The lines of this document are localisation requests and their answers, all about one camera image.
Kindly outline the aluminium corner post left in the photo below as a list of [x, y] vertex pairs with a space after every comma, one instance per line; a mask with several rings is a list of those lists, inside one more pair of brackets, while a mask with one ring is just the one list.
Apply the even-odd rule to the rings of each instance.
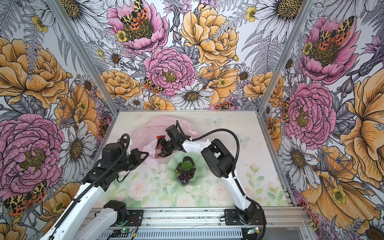
[[86, 69], [88, 70], [89, 75], [94, 80], [101, 95], [104, 97], [104, 100], [108, 105], [108, 107], [110, 108], [112, 115], [116, 117], [119, 113], [117, 105], [115, 104], [103, 80], [101, 79], [101, 76], [99, 75], [99, 72], [97, 71], [96, 66], [91, 60], [90, 55], [88, 54], [85, 46], [83, 45], [81, 38], [79, 37], [77, 31], [74, 28], [74, 25], [72, 24], [69, 17], [67, 16], [63, 6], [61, 5], [61, 2], [48, 1], [47, 4], [51, 9], [51, 11], [53, 12], [53, 14], [55, 15], [55, 17], [57, 18], [58, 23], [62, 26], [66, 37], [68, 37], [69, 40], [71, 41], [75, 51], [77, 52], [80, 59], [82, 60], [82, 63], [85, 65]]

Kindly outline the green wavy fruit plate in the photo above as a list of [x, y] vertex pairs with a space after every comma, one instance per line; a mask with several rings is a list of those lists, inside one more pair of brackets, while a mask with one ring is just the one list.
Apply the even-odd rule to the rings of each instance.
[[207, 176], [207, 164], [201, 154], [179, 152], [167, 165], [169, 179], [181, 186], [197, 186]]

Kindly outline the green circuit board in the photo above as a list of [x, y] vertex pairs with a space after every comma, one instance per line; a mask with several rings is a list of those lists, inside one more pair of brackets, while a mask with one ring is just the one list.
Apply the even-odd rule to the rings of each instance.
[[260, 233], [260, 228], [259, 227], [254, 227], [254, 228], [249, 229], [247, 231], [248, 235], [259, 234], [259, 233]]

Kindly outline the aluminium corner post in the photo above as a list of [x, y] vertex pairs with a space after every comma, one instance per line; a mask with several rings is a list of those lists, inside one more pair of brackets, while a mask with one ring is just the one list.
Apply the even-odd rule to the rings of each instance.
[[300, 32], [305, 27], [306, 21], [310, 15], [310, 12], [312, 10], [313, 5], [315, 4], [314, 0], [307, 0], [304, 1], [302, 4], [302, 7], [299, 11], [298, 18], [293, 25], [293, 29], [291, 33], [288, 35], [286, 44], [283, 48], [283, 51], [279, 57], [279, 60], [277, 62], [277, 65], [273, 71], [270, 84], [266, 88], [266, 92], [264, 93], [261, 103], [258, 108], [258, 114], [261, 116], [264, 110], [266, 109], [267, 103], [269, 102], [269, 99], [272, 96], [272, 93], [278, 84], [279, 78], [281, 76], [281, 73], [283, 71], [283, 68], [286, 64], [286, 61], [288, 60], [291, 50], [293, 49]]
[[88, 54], [85, 46], [83, 45], [81, 38], [79, 37], [77, 31], [74, 28], [74, 25], [72, 24], [69, 17], [67, 16], [63, 6], [61, 5], [61, 2], [48, 1], [47, 4], [51, 9], [51, 11], [53, 12], [53, 14], [55, 15], [55, 17], [57, 18], [58, 23], [62, 26], [66, 37], [68, 37], [69, 40], [71, 41], [75, 51], [77, 52], [80, 59], [82, 60], [82, 63], [85, 65], [86, 69], [88, 70], [89, 75], [94, 80], [101, 95], [104, 97], [104, 100], [108, 105], [108, 107], [110, 108], [112, 115], [116, 117], [119, 113], [117, 105], [115, 104], [103, 80], [101, 79], [101, 76], [99, 75], [99, 72], [97, 71], [96, 66], [91, 60], [90, 55]]

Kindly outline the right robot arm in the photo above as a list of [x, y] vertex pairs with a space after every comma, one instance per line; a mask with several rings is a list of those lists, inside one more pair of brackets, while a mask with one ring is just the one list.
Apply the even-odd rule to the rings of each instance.
[[[203, 139], [218, 132], [230, 134], [235, 139], [236, 153], [232, 155], [228, 148], [219, 139], [212, 141]], [[175, 151], [200, 154], [210, 171], [217, 178], [222, 179], [231, 193], [238, 219], [244, 225], [250, 225], [253, 220], [259, 220], [265, 227], [267, 220], [261, 205], [248, 197], [236, 172], [236, 164], [240, 155], [240, 141], [236, 134], [228, 129], [215, 129], [201, 137], [192, 139], [184, 134], [179, 124], [166, 129], [167, 136], [157, 136], [156, 148], [161, 150], [159, 157], [165, 158]]]

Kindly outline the dark avocado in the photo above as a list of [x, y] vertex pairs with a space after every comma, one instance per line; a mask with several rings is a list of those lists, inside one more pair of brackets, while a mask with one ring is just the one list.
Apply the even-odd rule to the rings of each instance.
[[192, 164], [194, 166], [194, 161], [191, 157], [189, 156], [186, 156], [183, 158], [183, 162], [189, 162], [190, 164]]

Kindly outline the dark brown mangosteen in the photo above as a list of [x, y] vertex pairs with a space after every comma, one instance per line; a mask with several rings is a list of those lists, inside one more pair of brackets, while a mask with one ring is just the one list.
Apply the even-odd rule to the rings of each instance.
[[186, 161], [186, 162], [182, 162], [182, 163], [179, 163], [176, 167], [176, 170], [178, 172], [188, 172], [190, 170], [192, 170], [195, 166], [193, 165], [192, 162], [190, 161]]

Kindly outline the dark purple grape bunch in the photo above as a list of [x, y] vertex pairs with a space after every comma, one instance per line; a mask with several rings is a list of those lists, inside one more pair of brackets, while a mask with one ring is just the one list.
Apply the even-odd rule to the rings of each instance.
[[188, 172], [178, 172], [177, 173], [177, 180], [182, 184], [182, 186], [186, 186], [189, 184], [189, 181], [195, 176], [196, 168], [193, 168], [192, 170]]

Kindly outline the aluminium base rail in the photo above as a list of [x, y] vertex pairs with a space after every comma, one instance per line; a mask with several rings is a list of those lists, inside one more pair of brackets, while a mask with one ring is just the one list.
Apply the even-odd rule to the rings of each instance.
[[[144, 208], [140, 228], [251, 228], [253, 226], [227, 226], [223, 208]], [[302, 207], [263, 207], [267, 228], [299, 228], [310, 226], [310, 220]]]

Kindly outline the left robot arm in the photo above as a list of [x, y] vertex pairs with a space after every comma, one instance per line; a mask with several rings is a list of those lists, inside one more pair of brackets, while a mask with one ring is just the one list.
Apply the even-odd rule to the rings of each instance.
[[44, 240], [95, 240], [107, 228], [120, 227], [132, 221], [126, 204], [111, 200], [85, 228], [80, 229], [95, 203], [118, 179], [119, 173], [135, 170], [150, 155], [128, 148], [129, 144], [125, 142], [107, 144], [103, 148], [101, 159], [86, 174], [74, 199], [42, 237]]

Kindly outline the aluminium corner post right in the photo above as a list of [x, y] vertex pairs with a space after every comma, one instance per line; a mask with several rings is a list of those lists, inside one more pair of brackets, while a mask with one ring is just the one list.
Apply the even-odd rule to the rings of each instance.
[[298, 18], [293, 25], [293, 29], [291, 33], [288, 35], [286, 44], [283, 48], [283, 51], [279, 57], [279, 60], [277, 62], [277, 65], [273, 71], [270, 84], [266, 88], [266, 92], [264, 93], [261, 103], [258, 108], [258, 114], [261, 116], [264, 110], [266, 109], [267, 103], [269, 102], [269, 99], [272, 96], [272, 93], [278, 84], [279, 78], [281, 76], [281, 73], [283, 71], [283, 68], [286, 64], [286, 61], [288, 60], [291, 50], [293, 49], [300, 32], [305, 27], [306, 21], [310, 15], [310, 12], [312, 10], [313, 5], [315, 4], [314, 0], [307, 0], [304, 1], [302, 4], [302, 7], [299, 11]]

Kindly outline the pink plastic bag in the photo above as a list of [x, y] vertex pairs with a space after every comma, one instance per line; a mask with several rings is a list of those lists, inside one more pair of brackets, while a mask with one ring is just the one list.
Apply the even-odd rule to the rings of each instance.
[[179, 121], [186, 135], [192, 137], [198, 135], [193, 125], [187, 120], [171, 116], [159, 116], [151, 119], [146, 125], [130, 134], [130, 150], [137, 148], [141, 152], [148, 152], [149, 156], [144, 163], [151, 167], [158, 167], [167, 162], [169, 157], [160, 158], [157, 156], [157, 152], [160, 151], [156, 150], [157, 136], [166, 136], [169, 138], [166, 129], [171, 125], [176, 125], [176, 121]]

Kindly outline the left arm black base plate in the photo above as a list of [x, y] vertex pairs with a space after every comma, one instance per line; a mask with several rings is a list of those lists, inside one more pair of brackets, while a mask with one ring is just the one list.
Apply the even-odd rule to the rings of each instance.
[[123, 213], [123, 227], [140, 227], [143, 221], [144, 210], [129, 209]]

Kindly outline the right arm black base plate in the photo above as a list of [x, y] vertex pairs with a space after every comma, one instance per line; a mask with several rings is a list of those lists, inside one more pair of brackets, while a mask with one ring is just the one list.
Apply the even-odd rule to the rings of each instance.
[[261, 226], [266, 225], [266, 218], [261, 209], [224, 209], [225, 223], [227, 226]]

